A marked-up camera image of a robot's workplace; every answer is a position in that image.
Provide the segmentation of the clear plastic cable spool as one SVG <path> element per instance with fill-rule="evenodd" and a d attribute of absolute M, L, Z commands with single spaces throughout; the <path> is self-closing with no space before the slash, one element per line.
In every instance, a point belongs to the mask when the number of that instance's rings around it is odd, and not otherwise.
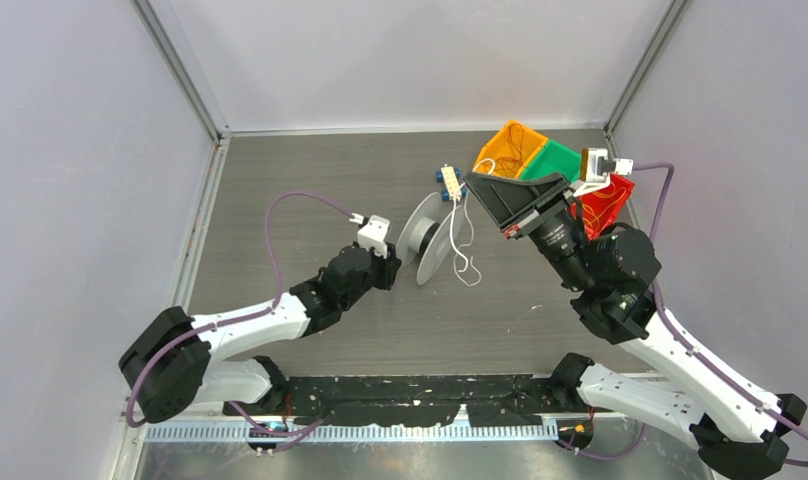
<path fill-rule="evenodd" d="M 443 213 L 438 192 L 427 195 L 412 212 L 396 242 L 396 255 L 405 268 L 416 262 L 416 284 L 426 284 L 452 252 L 462 230 L 462 207 Z"/>

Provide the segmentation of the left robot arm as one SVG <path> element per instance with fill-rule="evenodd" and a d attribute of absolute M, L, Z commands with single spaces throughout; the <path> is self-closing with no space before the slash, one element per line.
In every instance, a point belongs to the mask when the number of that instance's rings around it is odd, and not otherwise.
<path fill-rule="evenodd" d="M 380 254 L 357 243 L 278 297 L 241 309 L 190 316 L 180 306 L 160 312 L 119 359 L 131 388 L 128 419 L 141 426 L 169 420 L 193 404 L 234 401 L 278 412 L 287 382 L 268 357 L 237 355 L 277 341 L 322 332 L 372 289 L 389 290 L 401 261 L 394 244 Z"/>

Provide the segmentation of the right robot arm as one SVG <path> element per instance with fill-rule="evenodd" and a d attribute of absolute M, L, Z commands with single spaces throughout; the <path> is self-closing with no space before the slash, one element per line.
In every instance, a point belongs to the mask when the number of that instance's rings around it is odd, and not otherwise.
<path fill-rule="evenodd" d="M 661 265 L 645 232 L 617 222 L 589 237 L 581 202 L 561 174 L 521 181 L 471 172 L 465 183 L 505 237 L 534 243 L 575 293 L 572 308 L 591 334 L 672 383 L 636 382 L 569 353 L 551 375 L 557 406 L 626 414 L 680 440 L 730 479 L 764 479 L 790 464 L 784 436 L 799 429 L 806 404 L 747 380 L 687 332 L 654 293 Z"/>

